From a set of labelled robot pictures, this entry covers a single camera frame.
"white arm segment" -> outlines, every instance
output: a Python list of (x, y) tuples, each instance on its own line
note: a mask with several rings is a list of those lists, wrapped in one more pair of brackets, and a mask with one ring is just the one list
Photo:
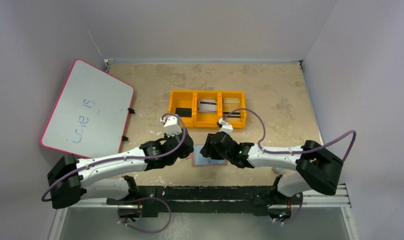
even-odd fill
[[(78, 175), (83, 176), (83, 179), (81, 180), (81, 187), (86, 188), (90, 184), (93, 184), (102, 179), (108, 179), (126, 173), (142, 172), (146, 169), (147, 163), (144, 162), (144, 159), (125, 160), (125, 156), (145, 156), (145, 154), (143, 150), (136, 147), (129, 151), (110, 156), (78, 159), (79, 163), (77, 163), (77, 168), (87, 166), (87, 169), (78, 172)], [(96, 166), (88, 166), (88, 164), (90, 163), (115, 157), (122, 157), (123, 159), (102, 163)]]
[(294, 172), (292, 174), (283, 175), (280, 178), (277, 190), (286, 197), (291, 197), (297, 193), (312, 190), (312, 188), (298, 172)]
[(249, 156), (247, 161), (254, 166), (257, 167), (273, 167), (279, 169), (290, 169), (296, 170), (296, 160), (298, 160), (301, 154), (290, 154), (293, 151), (302, 150), (302, 146), (293, 146), (293, 147), (270, 147), (264, 146), (263, 149), (268, 151), (286, 151), (289, 152), (287, 154), (269, 154), (262, 152), (259, 149), (258, 145), (254, 145), (249, 150)]
[(128, 195), (128, 184), (125, 179), (103, 179), (85, 187), (84, 199), (123, 199)]

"yellow tray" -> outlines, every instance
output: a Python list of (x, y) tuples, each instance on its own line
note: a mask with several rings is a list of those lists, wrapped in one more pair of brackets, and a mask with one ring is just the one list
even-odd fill
[[(199, 99), (213, 99), (217, 102), (216, 113), (198, 112), (197, 102)], [(240, 104), (223, 103), (224, 99), (240, 99)], [(242, 91), (197, 91), (197, 90), (172, 90), (169, 100), (168, 111), (176, 113), (177, 108), (191, 109), (191, 117), (181, 117), (188, 128), (217, 128), (217, 122), (227, 112), (236, 108), (245, 108), (244, 92)], [(233, 128), (242, 129), (246, 126), (246, 110), (238, 111), (240, 117), (229, 117)]]

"table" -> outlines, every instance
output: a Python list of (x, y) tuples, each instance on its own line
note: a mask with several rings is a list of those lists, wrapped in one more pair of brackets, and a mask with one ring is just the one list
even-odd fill
[[(134, 87), (131, 116), (122, 152), (162, 137), (160, 116), (168, 110), (172, 89), (244, 91), (246, 106), (257, 112), (267, 127), (265, 146), (302, 145), (321, 141), (299, 63), (294, 64), (140, 64), (115, 63), (109, 74)], [(195, 145), (203, 145), (207, 133), (217, 129), (191, 128)], [(239, 142), (262, 137), (258, 119), (248, 112), (246, 128), (234, 130)], [(162, 186), (258, 186), (271, 185), (276, 174), (270, 167), (240, 169), (234, 165), (192, 167), (190, 159), (173, 166), (129, 173), (137, 185)]]

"yellow bin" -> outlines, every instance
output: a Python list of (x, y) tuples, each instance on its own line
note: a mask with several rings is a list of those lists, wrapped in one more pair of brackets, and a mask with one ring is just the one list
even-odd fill
[[(215, 100), (216, 112), (200, 112), (199, 100)], [(245, 107), (242, 91), (172, 90), (168, 111), (178, 114), (188, 128), (217, 128), (220, 118), (234, 109)], [(246, 110), (241, 110), (226, 121), (233, 128), (242, 129), (246, 126), (246, 117)]]

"red border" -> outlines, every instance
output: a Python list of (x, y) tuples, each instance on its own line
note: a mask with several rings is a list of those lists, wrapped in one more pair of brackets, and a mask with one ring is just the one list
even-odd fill
[[(119, 81), (125, 83), (126, 85), (129, 85), (129, 86), (133, 89), (133, 95), (131, 96), (130, 107), (131, 107), (131, 105), (132, 105), (132, 103), (133, 103), (135, 89), (134, 89), (134, 87), (133, 87), (131, 84), (128, 84), (128, 83), (126, 83), (126, 82), (120, 80), (119, 78), (114, 77), (114, 76), (112, 76), (112, 75), (110, 75), (110, 74), (108, 74), (108, 73), (106, 73), (106, 72), (100, 70), (100, 68), (98, 68), (98, 67), (96, 67), (96, 66), (94, 66), (94, 65), (92, 65), (92, 64), (90, 64), (90, 63), (88, 63), (88, 62), (86, 62), (86, 61), (84, 61), (84, 60), (82, 60), (81, 58), (76, 59), (76, 60), (74, 61), (74, 63), (72, 64), (72, 67), (71, 67), (71, 70), (69, 71), (68, 77), (66, 78), (66, 81), (65, 81), (65, 83), (63, 84), (62, 90), (60, 91), (60, 94), (59, 94), (59, 96), (57, 97), (56, 104), (55, 104), (55, 106), (54, 106), (54, 108), (53, 108), (53, 110), (52, 110), (52, 113), (50, 114), (50, 118), (49, 118), (49, 120), (47, 121), (46, 126), (44, 127), (44, 132), (43, 132), (43, 134), (42, 134), (41, 137), (40, 137), (40, 144), (41, 144), (43, 147), (48, 148), (48, 149), (52, 149), (52, 150), (56, 150), (56, 151), (60, 151), (60, 152), (63, 152), (63, 153), (68, 153), (68, 154), (75, 154), (75, 155), (77, 155), (77, 156), (84, 157), (84, 158), (90, 158), (89, 156), (79, 155), (79, 154), (76, 154), (76, 153), (73, 153), (73, 152), (61, 150), (61, 149), (54, 148), (54, 147), (51, 147), (51, 146), (46, 146), (46, 145), (43, 144), (43, 137), (44, 137), (44, 134), (46, 134), (47, 127), (49, 126), (49, 123), (50, 123), (50, 121), (52, 120), (52, 117), (53, 117), (53, 114), (54, 114), (55, 109), (56, 109), (56, 107), (57, 107), (57, 104), (59, 103), (60, 97), (62, 96), (63, 90), (65, 89), (66, 83), (68, 82), (68, 79), (69, 79), (69, 77), (71, 76), (71, 73), (72, 73), (72, 69), (74, 68), (75, 63), (76, 63), (77, 61), (82, 61), (82, 62), (84, 62), (84, 63), (86, 63), (86, 64), (88, 64), (88, 65), (90, 65), (90, 66), (92, 66), (92, 67), (94, 67), (94, 68), (96, 68), (96, 69), (98, 69), (99, 71), (101, 71), (101, 72), (103, 72), (103, 73), (105, 73), (105, 74), (107, 74), (107, 75), (109, 75), (109, 76), (111, 76), (111, 77), (113, 77), (113, 78), (115, 78), (115, 79), (117, 79), (117, 80), (119, 80)], [(129, 117), (130, 117), (130, 114), (127, 112), (127, 119), (125, 120), (125, 125), (124, 125), (124, 130), (122, 131), (122, 135), (124, 135), (124, 133), (125, 133), (125, 128), (126, 128), (126, 125), (127, 125), (127, 122), (128, 122)], [(121, 142), (119, 143), (118, 152), (121, 150), (121, 147), (122, 147), (122, 139), (121, 139)]]

